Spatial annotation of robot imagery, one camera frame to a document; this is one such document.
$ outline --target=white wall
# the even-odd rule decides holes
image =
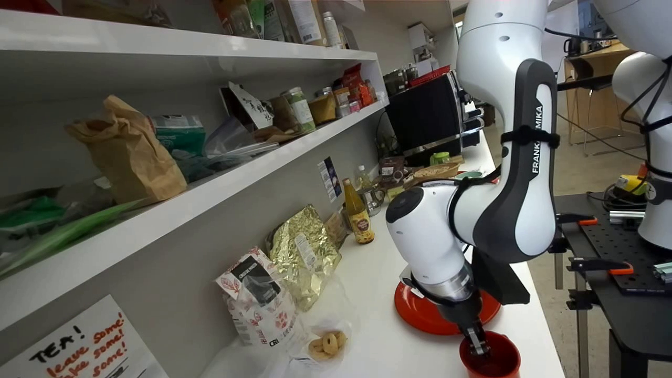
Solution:
[[[406,27],[382,17],[381,6],[388,4],[365,2],[365,15],[349,19],[345,26],[353,29],[360,51],[379,52],[382,74],[406,69],[412,65]]]
[[[440,65],[449,65],[456,69],[458,65],[458,33],[456,27],[443,27],[435,33],[435,56]]]

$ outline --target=handwritten sign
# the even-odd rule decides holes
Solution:
[[[112,297],[0,368],[13,378],[168,378]]]

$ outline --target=red plate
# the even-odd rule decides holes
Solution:
[[[396,290],[396,306],[400,317],[417,330],[440,335],[460,334],[460,327],[447,322],[435,303],[419,298],[403,282]],[[500,306],[491,295],[481,290],[481,324],[490,324],[500,312]]]

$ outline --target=paper bag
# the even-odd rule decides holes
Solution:
[[[287,347],[292,343],[296,306],[285,290],[271,261],[259,247],[217,277],[233,325],[246,347]]]
[[[149,120],[118,97],[104,101],[107,120],[83,120],[67,132],[89,148],[92,162],[112,183],[122,201],[164,201],[187,190],[187,181]]]

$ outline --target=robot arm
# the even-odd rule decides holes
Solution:
[[[614,74],[615,93],[634,103],[650,132],[650,205],[644,240],[672,250],[672,39],[665,0],[594,0],[606,22],[634,51]],[[434,184],[388,205],[392,236],[417,288],[460,325],[477,355],[488,355],[479,290],[460,241],[510,265],[542,254],[558,232],[552,205],[554,74],[542,61],[547,0],[471,0],[458,56],[465,91],[502,115],[502,171],[496,183]]]
[[[479,292],[463,257],[504,265],[542,254],[558,232],[551,195],[554,74],[542,62],[547,0],[471,0],[458,75],[466,93],[502,115],[504,159],[496,183],[434,184],[400,195],[386,213],[392,236],[417,288],[488,352]]]

